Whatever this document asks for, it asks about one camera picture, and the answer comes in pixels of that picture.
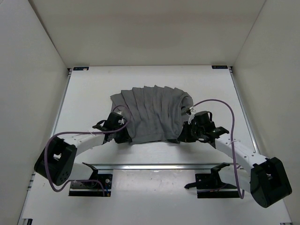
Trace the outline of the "grey pleated skirt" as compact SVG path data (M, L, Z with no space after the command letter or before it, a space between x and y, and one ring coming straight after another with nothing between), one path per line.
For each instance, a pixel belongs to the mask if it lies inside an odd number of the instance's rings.
M178 88L133 87L111 96L112 109L123 111L130 119L127 131L132 144L177 139L194 103L192 97Z

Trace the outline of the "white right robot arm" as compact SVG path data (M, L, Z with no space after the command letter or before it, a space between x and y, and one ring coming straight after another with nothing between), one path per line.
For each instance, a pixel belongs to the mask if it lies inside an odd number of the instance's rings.
M220 163L211 168L209 174L196 175L194 183L186 189L197 188L197 192L211 192L236 187L248 192L262 207L267 208L292 193L284 165L277 157L268 158L254 152L235 140L228 130L216 127L212 113L188 110L188 121L184 122L179 142L201 142L232 158L233 163Z

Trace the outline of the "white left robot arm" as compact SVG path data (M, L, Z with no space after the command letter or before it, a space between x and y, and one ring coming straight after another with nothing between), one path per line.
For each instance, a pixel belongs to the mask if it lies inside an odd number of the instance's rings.
M106 120L99 121L91 131L55 134L38 157L34 171L48 179L53 188L70 181L83 182L88 187L96 185L96 168L88 163L76 163L75 158L112 140L129 140L127 126L130 121L130 115L125 116L120 111L111 112Z

